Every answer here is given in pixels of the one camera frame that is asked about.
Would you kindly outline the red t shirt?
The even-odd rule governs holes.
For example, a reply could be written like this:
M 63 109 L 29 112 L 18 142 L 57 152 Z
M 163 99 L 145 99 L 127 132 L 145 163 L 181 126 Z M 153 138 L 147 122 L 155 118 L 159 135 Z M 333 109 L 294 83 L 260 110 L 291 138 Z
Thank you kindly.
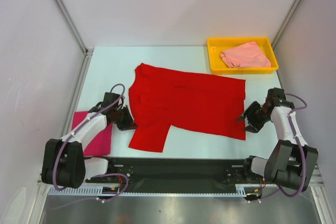
M 246 81 L 140 64 L 129 88 L 138 128 L 129 147 L 163 152 L 170 127 L 244 141 Z

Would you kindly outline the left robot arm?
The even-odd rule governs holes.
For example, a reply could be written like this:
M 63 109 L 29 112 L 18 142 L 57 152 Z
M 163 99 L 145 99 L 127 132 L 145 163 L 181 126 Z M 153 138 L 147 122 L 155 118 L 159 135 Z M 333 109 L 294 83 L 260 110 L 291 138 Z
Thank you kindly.
M 106 92 L 87 116 L 60 139 L 51 138 L 44 150 L 41 181 L 58 191 L 79 188 L 86 179 L 100 177 L 105 182 L 115 178 L 116 169 L 102 157 L 84 156 L 85 148 L 108 126 L 115 124 L 121 131 L 137 128 L 130 111 L 124 105 L 123 94 Z

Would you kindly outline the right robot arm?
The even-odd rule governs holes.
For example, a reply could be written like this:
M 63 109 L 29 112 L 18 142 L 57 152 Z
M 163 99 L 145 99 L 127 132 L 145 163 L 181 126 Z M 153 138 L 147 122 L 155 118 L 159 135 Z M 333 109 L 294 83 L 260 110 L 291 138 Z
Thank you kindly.
M 268 159 L 257 156 L 245 159 L 242 176 L 249 183 L 262 178 L 276 185 L 287 197 L 295 197 L 309 186 L 318 150 L 304 140 L 296 121 L 300 109 L 286 96 L 283 89 L 269 89 L 264 104 L 254 101 L 238 118 L 247 121 L 244 130 L 250 133 L 258 133 L 271 122 L 278 138 Z

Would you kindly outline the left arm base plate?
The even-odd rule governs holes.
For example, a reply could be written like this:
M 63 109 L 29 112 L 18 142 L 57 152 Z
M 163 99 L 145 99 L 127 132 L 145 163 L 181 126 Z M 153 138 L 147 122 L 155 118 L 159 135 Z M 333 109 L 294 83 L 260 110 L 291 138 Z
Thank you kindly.
M 87 158 L 85 160 L 85 167 L 85 183 L 125 183 L 126 179 L 121 176 L 121 174 L 128 179 L 130 179 L 133 174 L 132 167 L 117 164 L 115 159 L 104 156 Z

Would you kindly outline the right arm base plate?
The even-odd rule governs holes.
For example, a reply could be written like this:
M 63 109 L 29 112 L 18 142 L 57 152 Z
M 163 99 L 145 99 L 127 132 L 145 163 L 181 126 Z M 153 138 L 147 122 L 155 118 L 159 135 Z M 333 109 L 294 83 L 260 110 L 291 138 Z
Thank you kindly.
M 243 165 L 226 166 L 223 168 L 222 178 L 219 180 L 225 185 L 233 184 L 273 184 L 263 175 L 256 174 Z

